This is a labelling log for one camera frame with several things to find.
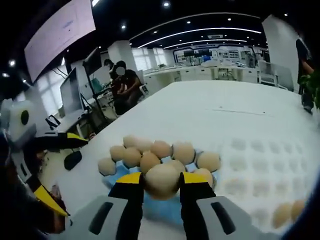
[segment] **cable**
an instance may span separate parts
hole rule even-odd
[[[68,77],[68,75],[65,74],[63,71],[61,71],[61,70],[59,69],[59,67],[56,67],[56,69],[58,69],[58,71],[59,71],[60,73],[62,73],[62,74],[65,75],[66,77]]]
[[[57,73],[54,69],[52,69],[52,71],[54,71],[54,73],[55,73],[55,74],[57,74],[57,75],[61,76],[63,79],[66,79],[66,77],[65,77],[65,76],[61,75],[60,73]]]

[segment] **white pillar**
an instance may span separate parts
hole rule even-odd
[[[150,58],[151,68],[156,69],[158,67],[155,52],[153,49],[148,49],[148,55]]]
[[[174,57],[174,51],[173,50],[163,50],[164,57],[166,60],[166,65],[168,67],[172,67],[175,65],[175,57]]]
[[[298,71],[299,60],[296,41],[298,34],[285,21],[270,15],[263,22],[262,26],[268,42],[270,62],[291,71],[294,91],[299,91]]]
[[[125,61],[127,69],[137,71],[136,62],[129,41],[115,41],[108,47],[108,53],[111,61],[115,64],[122,60]]]

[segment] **white egg carton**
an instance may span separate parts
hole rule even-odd
[[[233,137],[222,142],[217,196],[244,209],[262,231],[283,233],[292,222],[275,229],[275,209],[305,199],[312,188],[309,174],[315,164],[307,148],[294,139]]]

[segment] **egg tray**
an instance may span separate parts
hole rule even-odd
[[[187,172],[191,173],[198,169],[197,165],[194,162],[202,152],[202,150],[195,150],[195,157],[193,159],[193,162],[185,165],[185,169]],[[167,156],[161,159],[162,164],[168,161],[172,161],[171,156]],[[102,182],[109,188],[112,188],[116,184],[116,181],[124,175],[140,172],[140,168],[138,166],[128,168],[124,165],[122,160],[115,163],[115,169],[116,171],[114,175],[104,176],[102,179]],[[216,170],[211,174],[215,178],[217,184],[219,180],[219,171]],[[146,191],[144,191],[142,210],[143,216],[150,220],[163,221],[169,224],[183,227],[183,221],[181,218],[180,196],[178,193],[168,200],[161,201],[153,199]]]

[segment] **black shirt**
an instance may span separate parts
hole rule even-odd
[[[298,52],[298,60],[299,60],[299,72],[298,72],[298,79],[299,79],[301,76],[308,74],[302,65],[302,61],[309,64],[310,67],[313,67],[313,64],[312,64],[311,56],[308,53],[308,49],[306,48],[305,44],[301,41],[301,39],[298,39],[295,42],[295,46]]]
[[[135,84],[136,78],[138,78],[138,76],[135,71],[131,69],[127,69],[125,70],[125,74],[123,76],[119,78],[114,76],[114,78],[115,79],[113,79],[113,82],[112,82],[112,94],[113,96],[117,96],[118,91],[121,88],[121,84],[126,85],[127,89],[129,89]]]

